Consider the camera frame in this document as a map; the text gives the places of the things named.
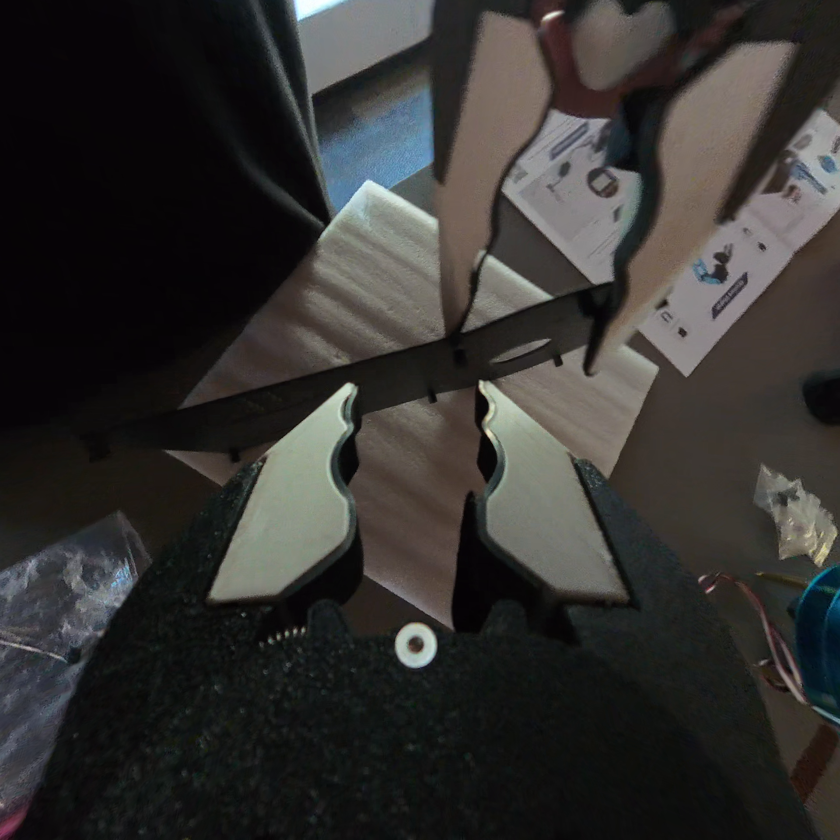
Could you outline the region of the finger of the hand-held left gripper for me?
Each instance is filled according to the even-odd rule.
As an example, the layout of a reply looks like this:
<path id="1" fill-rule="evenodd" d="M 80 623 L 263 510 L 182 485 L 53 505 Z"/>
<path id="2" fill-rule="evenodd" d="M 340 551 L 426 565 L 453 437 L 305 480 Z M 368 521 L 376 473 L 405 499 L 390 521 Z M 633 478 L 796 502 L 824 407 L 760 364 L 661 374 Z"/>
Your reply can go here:
<path id="1" fill-rule="evenodd" d="M 552 92 L 531 20 L 480 14 L 446 171 L 435 192 L 447 336 L 467 320 L 481 261 L 496 235 L 501 186 L 543 126 Z"/>
<path id="2" fill-rule="evenodd" d="M 636 213 L 614 252 L 611 295 L 584 357 L 588 375 L 635 334 L 708 242 L 797 51 L 782 40 L 735 45 L 644 119 Z"/>

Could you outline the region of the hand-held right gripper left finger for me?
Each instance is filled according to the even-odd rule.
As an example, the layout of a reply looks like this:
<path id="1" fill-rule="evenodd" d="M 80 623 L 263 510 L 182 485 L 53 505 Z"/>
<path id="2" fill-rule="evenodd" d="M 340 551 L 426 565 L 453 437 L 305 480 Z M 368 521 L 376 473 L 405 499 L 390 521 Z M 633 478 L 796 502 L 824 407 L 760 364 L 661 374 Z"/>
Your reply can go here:
<path id="1" fill-rule="evenodd" d="M 359 535 L 350 491 L 359 468 L 358 394 L 357 385 L 342 385 L 266 451 L 209 605 L 294 595 L 351 549 Z"/>

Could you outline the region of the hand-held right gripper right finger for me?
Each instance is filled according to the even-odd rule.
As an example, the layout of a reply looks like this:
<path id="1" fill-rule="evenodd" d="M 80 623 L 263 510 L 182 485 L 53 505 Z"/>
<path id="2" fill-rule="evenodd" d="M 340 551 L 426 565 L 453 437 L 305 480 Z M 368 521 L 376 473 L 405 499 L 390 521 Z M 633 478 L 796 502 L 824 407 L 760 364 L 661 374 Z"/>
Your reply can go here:
<path id="1" fill-rule="evenodd" d="M 571 606 L 629 607 L 634 594 L 583 463 L 490 381 L 476 386 L 484 486 L 461 519 L 454 630 L 477 634 L 501 602 L 537 634 L 572 634 Z"/>

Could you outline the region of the black metal chassis plate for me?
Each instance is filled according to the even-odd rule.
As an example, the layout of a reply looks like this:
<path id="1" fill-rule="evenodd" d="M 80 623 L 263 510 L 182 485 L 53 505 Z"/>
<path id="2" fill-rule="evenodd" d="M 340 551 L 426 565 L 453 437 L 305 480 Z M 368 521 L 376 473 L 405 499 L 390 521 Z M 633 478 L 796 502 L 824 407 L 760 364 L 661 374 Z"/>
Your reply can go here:
<path id="1" fill-rule="evenodd" d="M 526 371 L 599 337 L 612 283 L 555 297 L 452 338 L 397 350 L 168 413 L 91 430 L 80 441 L 92 461 L 114 448 L 222 454 L 233 463 L 250 448 L 288 434 L 344 385 L 356 386 L 357 412 L 415 400 Z"/>

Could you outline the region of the large clear plastic bag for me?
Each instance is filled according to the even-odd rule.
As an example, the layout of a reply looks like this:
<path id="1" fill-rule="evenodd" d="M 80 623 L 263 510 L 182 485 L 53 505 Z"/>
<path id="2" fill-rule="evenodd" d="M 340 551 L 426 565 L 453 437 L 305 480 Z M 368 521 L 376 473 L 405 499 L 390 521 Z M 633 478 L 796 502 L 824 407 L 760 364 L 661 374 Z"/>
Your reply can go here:
<path id="1" fill-rule="evenodd" d="M 1 573 L 1 817 L 31 802 L 81 673 L 151 557 L 116 511 Z"/>

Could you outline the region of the person's left hand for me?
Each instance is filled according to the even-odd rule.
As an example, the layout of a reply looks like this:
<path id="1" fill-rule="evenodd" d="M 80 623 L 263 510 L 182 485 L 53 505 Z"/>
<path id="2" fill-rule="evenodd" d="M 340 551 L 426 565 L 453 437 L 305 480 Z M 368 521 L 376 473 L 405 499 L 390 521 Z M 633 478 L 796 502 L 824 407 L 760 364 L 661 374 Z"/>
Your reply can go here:
<path id="1" fill-rule="evenodd" d="M 579 75 L 572 49 L 571 28 L 559 7 L 542 16 L 539 46 L 553 85 L 551 104 L 578 118 L 610 119 L 622 101 L 637 90 L 669 87 L 676 77 L 677 47 L 663 47 L 633 72 L 603 90 L 587 87 Z"/>

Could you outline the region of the printed instruction leaflet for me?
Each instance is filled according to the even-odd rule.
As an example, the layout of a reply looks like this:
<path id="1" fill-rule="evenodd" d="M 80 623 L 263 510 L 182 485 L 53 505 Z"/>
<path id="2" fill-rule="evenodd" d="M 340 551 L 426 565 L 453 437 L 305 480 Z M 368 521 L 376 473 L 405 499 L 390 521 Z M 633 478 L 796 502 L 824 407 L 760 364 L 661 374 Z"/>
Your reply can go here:
<path id="1" fill-rule="evenodd" d="M 503 195 L 594 285 L 613 279 L 638 175 L 606 164 L 610 124 L 551 111 Z M 839 126 L 815 110 L 736 220 L 718 227 L 640 331 L 684 376 L 838 212 Z"/>

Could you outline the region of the white foam sheet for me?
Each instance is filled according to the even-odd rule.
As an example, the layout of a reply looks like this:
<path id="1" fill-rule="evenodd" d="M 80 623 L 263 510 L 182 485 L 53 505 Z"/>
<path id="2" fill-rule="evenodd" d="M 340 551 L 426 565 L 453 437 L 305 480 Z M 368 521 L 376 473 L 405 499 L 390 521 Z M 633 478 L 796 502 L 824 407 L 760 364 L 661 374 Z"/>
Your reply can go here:
<path id="1" fill-rule="evenodd" d="M 438 226 L 365 182 L 298 268 L 248 322 L 182 407 L 362 361 L 443 336 Z M 624 348 L 594 377 L 582 350 L 499 388 L 570 452 L 611 475 L 658 367 Z M 360 514 L 364 572 L 444 625 L 468 492 L 484 480 L 476 459 L 475 391 L 373 413 L 355 439 L 351 492 Z"/>

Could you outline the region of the scattered small screw bags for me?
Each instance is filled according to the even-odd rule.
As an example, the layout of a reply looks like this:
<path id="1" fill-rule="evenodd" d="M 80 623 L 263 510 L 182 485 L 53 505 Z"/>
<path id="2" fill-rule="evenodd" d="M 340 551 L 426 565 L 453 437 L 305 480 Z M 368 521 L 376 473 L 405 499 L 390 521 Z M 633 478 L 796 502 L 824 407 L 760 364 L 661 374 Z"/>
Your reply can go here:
<path id="1" fill-rule="evenodd" d="M 837 540 L 834 516 L 801 479 L 759 467 L 753 503 L 773 521 L 780 560 L 806 559 L 821 569 Z"/>

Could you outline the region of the blue round metal part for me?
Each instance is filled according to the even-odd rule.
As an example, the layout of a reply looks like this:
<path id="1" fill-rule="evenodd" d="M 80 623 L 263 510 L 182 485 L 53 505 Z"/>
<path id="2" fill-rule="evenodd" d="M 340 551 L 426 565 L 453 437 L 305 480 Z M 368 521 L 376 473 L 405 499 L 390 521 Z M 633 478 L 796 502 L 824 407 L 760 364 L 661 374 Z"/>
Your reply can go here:
<path id="1" fill-rule="evenodd" d="M 812 708 L 839 729 L 839 565 L 811 580 L 794 609 L 794 643 L 803 691 Z"/>

